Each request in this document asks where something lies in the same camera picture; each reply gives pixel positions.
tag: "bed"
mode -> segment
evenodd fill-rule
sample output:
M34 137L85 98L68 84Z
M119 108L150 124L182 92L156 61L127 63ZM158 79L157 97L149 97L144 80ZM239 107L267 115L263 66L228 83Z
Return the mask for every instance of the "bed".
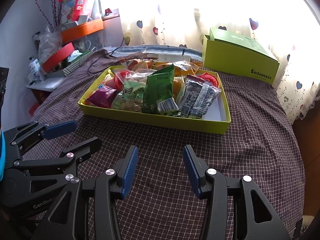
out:
M146 54L136 53L125 58L143 57ZM302 216L304 168L292 127L272 86L219 73L232 120L224 135L84 116L77 101L100 75L88 73L88 68L92 65L90 72L98 72L117 65L122 58L98 51L65 79L36 110L33 120L54 124L74 119L76 132L42 141L24 158L57 158L61 150L97 136L102 140L101 150L79 165L79 176L89 179L112 168L130 145L136 145L139 163L132 191L116 204L122 238L198 239L206 202L195 197L184 169L182 148L191 144L198 157L225 176L250 175L291 232ZM233 234L231 200L226 239ZM92 208L89 216L89 236L93 239Z

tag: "curtain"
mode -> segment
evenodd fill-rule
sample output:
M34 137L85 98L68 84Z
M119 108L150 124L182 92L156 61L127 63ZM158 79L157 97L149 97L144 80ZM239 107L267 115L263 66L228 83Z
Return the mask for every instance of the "curtain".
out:
M255 38L280 62L273 87L291 123L319 91L320 25L304 0L118 0L127 46L198 51L216 27Z

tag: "blue gripper pad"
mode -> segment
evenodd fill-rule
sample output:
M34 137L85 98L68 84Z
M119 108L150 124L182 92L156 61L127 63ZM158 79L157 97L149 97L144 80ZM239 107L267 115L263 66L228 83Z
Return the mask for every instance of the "blue gripper pad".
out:
M122 191L121 191L122 199L125 199L125 197L127 196L127 194L131 190L133 177L136 172L137 164L138 164L138 148L135 147L133 149L130 161L128 163L127 169L126 169L124 176L123 176Z
M66 121L56 125L48 126L42 134L43 139L51 140L59 136L74 132L77 129L75 121Z
M0 181L3 179L3 172L5 166L5 140L4 134L1 131L1 155L0 155Z
M183 161L188 173L192 191L198 198L200 198L202 194L200 187L200 178L186 146L183 148Z

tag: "light green box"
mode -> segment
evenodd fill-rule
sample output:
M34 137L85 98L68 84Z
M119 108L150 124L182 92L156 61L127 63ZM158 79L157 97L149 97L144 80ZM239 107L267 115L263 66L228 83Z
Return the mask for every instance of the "light green box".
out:
M241 34L210 28L203 40L205 68L262 80L272 85L279 62L270 50Z
M85 115L91 115L96 117L108 118L113 120L119 120L124 122L134 122L146 125L154 125L160 127L175 128L181 130L189 131L199 131L208 133L224 134L231 122L229 107L227 103L227 98L223 90L221 80L216 72L199 70L198 74L203 74L205 72L216 76L219 82L219 88L221 89L221 94L214 100L213 104L219 104L219 109L217 113L222 116L223 121L212 121L212 120L200 120L173 116L164 116L157 114L145 114L136 113L116 109L107 109L95 106L87 106L84 104L85 99L87 99L92 92L98 87L98 85L104 80L105 76L108 74L108 70L123 68L123 66L112 66L105 70L98 79L89 87L89 89L84 93L84 95L79 99L78 105L81 111Z

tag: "brown bedspread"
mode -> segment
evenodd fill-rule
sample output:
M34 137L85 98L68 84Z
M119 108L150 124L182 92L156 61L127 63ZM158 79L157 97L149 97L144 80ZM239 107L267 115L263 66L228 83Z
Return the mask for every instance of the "brown bedspread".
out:
M48 124L74 119L78 123L77 131L42 141L25 159L56 158L61 150L97 136L102 140L101 150L79 166L79 176L89 179L112 168L130 145L136 145L139 163L132 191L127 199L117 202L122 238L198 239L205 201L199 201L192 193L182 159L182 148L191 144L198 157L224 175L234 178L250 175L287 230L293 230L302 215L304 169L292 127L270 85L219 73L232 120L224 135L84 116L77 101L100 75L89 74L88 67L103 53L95 53L69 75L33 117ZM91 71L114 65L118 59L103 57ZM227 239L231 239L231 199L228 209ZM93 209L89 216L90 237L94 238Z

